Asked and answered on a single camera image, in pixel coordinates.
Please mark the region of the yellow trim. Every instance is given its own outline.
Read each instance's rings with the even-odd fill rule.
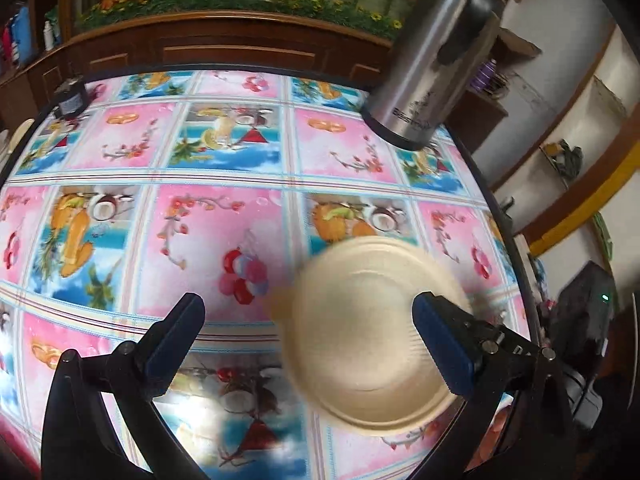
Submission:
[[[529,245],[533,256],[546,253],[551,247],[560,243],[578,227],[593,217],[602,207],[626,184],[636,170],[640,168],[640,143],[629,151],[620,165],[593,194],[578,206],[558,225],[549,229],[539,240]]]

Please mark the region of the beige bowl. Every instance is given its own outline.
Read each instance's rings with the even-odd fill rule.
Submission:
[[[426,424],[455,399],[411,307],[431,291],[470,312],[451,273],[406,242],[362,237],[329,248],[272,300],[288,376],[319,412],[363,434]]]

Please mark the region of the stainless steel thermos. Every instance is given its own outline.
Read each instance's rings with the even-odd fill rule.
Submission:
[[[382,83],[361,114],[382,139],[420,150],[462,95],[497,37],[504,0],[417,0]]]

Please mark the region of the plastic tablecloth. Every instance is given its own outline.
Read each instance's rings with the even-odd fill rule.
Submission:
[[[46,118],[0,194],[0,427],[21,453],[39,460],[62,351],[137,340],[190,291],[206,324],[156,406],[209,476],[406,476],[455,406],[393,437],[333,427],[287,381],[265,308],[270,289],[345,238],[423,247],[477,316],[528,336],[500,233],[443,128],[404,152],[361,120],[363,92],[273,73],[155,72],[88,87],[91,106]]]

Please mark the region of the metal screw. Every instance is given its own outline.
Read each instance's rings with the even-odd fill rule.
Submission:
[[[482,341],[482,350],[484,350],[488,354],[495,354],[498,352],[499,346],[495,341],[487,339],[486,341]]]
[[[73,350],[72,348],[70,348],[69,350],[65,350],[64,352],[62,352],[62,355],[60,356],[60,359],[62,359],[62,362],[64,363],[68,363],[70,362],[74,357],[76,357],[76,351]]]
[[[133,352],[133,349],[136,347],[136,344],[133,341],[125,341],[120,343],[116,350],[124,355],[130,354]]]
[[[556,353],[551,348],[543,348],[542,349],[542,355],[548,361],[553,361],[556,358]]]

